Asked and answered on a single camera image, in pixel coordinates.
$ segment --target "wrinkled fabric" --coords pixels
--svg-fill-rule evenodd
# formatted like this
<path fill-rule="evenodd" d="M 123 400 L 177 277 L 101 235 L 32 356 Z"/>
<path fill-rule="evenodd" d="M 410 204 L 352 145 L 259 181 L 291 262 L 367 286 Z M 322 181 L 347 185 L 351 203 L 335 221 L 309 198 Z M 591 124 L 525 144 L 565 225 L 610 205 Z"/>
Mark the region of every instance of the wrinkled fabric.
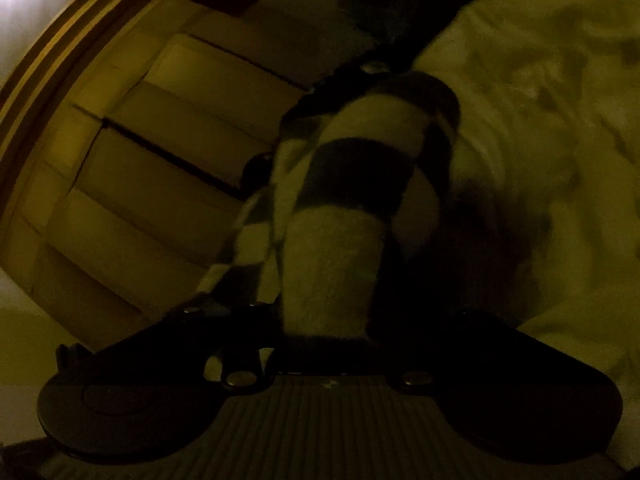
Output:
<path fill-rule="evenodd" d="M 454 187 L 534 241 L 520 330 L 616 382 L 639 465 L 640 0 L 476 0 L 414 68 L 460 101 Z"/>

